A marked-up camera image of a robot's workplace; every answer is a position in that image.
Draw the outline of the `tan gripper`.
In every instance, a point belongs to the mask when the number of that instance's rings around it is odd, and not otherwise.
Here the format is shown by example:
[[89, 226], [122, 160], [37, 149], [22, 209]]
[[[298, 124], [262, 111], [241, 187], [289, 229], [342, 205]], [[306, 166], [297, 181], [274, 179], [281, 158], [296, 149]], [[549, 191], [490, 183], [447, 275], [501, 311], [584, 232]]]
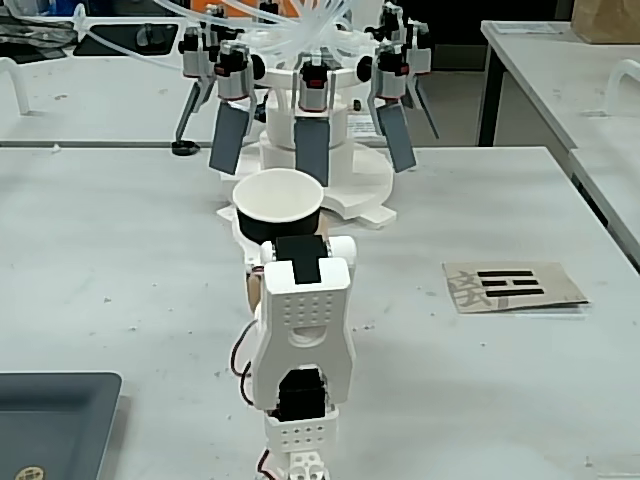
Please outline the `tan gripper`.
[[[321, 212], [317, 234], [324, 241], [329, 239], [329, 218]], [[264, 265], [274, 260], [273, 224], [235, 215], [231, 221], [234, 241], [243, 252], [245, 265]], [[251, 311], [255, 311], [261, 301], [263, 273], [251, 272], [246, 277], [247, 299]]]

